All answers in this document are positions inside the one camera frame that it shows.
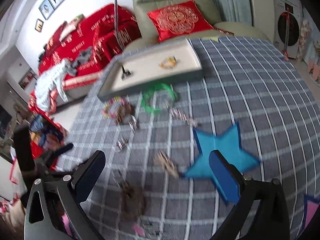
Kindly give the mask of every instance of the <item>green ring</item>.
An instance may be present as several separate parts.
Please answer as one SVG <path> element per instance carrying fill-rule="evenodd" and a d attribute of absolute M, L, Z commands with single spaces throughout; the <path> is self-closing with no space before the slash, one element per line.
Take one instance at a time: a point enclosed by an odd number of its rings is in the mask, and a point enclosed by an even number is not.
<path fill-rule="evenodd" d="M 176 100 L 176 94 L 170 86 L 163 83 L 156 84 L 153 87 L 149 88 L 147 91 L 145 91 L 142 95 L 141 106 L 147 113 L 158 114 L 161 112 L 162 109 L 160 109 L 159 107 L 153 108 L 148 105 L 148 102 L 153 97 L 154 93 L 159 90 L 167 90 L 172 101 L 174 102 Z"/>

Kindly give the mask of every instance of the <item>sofa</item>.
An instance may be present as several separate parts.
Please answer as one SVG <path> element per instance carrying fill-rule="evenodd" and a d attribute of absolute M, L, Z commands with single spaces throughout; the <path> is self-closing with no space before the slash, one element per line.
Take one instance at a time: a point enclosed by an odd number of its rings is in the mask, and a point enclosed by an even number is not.
<path fill-rule="evenodd" d="M 141 32 L 141 38 L 130 43 L 124 51 L 136 50 L 149 47 L 158 43 L 158 32 L 147 13 L 178 3 L 190 0 L 133 0 L 134 13 Z M 213 27 L 234 33 L 235 36 L 248 36 L 268 40 L 268 37 L 259 29 L 244 25 L 239 22 L 222 22 L 218 8 L 213 0 L 193 0 L 204 19 Z M 203 38 L 214 36 L 228 36 L 218 30 L 201 31 L 169 39 L 167 41 L 181 38 Z"/>
<path fill-rule="evenodd" d="M 61 33 L 71 24 L 64 22 L 49 39 L 40 60 L 39 76 L 59 64 L 64 58 L 74 61 L 81 51 L 92 46 L 89 61 L 77 67 L 76 76 L 67 74 L 63 80 L 63 90 L 69 102 L 85 96 L 91 85 L 99 79 L 109 61 L 115 55 L 122 53 L 114 35 L 113 19 L 114 4 L 108 4 L 82 19 L 66 38 L 60 40 Z M 121 6 L 118 6 L 118 27 L 119 38 L 124 47 L 141 37 L 134 15 Z M 45 113 L 38 107 L 35 93 L 32 91 L 28 108 L 37 114 L 50 115 L 56 111 L 57 106 L 65 103 L 57 90 L 53 90 L 50 93 L 50 110 Z"/>

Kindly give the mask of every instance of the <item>floor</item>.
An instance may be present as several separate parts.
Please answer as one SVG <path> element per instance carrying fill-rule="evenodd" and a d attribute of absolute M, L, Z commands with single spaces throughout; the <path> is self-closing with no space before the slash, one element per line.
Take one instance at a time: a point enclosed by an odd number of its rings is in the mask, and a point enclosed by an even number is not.
<path fill-rule="evenodd" d="M 297 69 L 313 96 L 318 101 L 318 105 L 320 107 L 320 87 L 318 87 L 307 74 L 307 64 L 304 61 L 297 62 L 295 60 L 290 60 L 290 62 Z M 54 121 L 60 123 L 65 129 L 70 130 L 72 123 L 80 110 L 82 101 L 83 98 L 59 107 L 57 112 L 53 114 Z"/>

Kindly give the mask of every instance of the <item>white tray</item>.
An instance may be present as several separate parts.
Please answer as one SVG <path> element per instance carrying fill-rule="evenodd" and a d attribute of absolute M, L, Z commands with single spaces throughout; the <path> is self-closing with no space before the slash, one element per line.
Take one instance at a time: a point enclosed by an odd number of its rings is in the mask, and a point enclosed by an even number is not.
<path fill-rule="evenodd" d="M 159 64 L 174 56 L 177 66 L 164 69 Z M 131 75 L 122 77 L 122 68 Z M 128 55 L 114 62 L 98 98 L 107 101 L 115 96 L 140 92 L 156 83 L 177 83 L 203 77 L 200 60 L 187 39 L 159 45 L 135 55 Z"/>

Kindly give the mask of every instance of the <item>cable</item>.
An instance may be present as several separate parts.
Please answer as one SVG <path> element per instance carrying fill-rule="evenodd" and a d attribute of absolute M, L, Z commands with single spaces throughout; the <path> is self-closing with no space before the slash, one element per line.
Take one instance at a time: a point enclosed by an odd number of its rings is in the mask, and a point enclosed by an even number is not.
<path fill-rule="evenodd" d="M 118 0 L 115 0 L 115 8 L 114 8 L 115 18 L 114 18 L 114 24 L 115 24 L 115 36 L 116 40 L 119 44 L 119 47 L 124 50 L 124 46 L 121 43 L 121 40 L 119 38 L 119 29 L 118 29 Z"/>

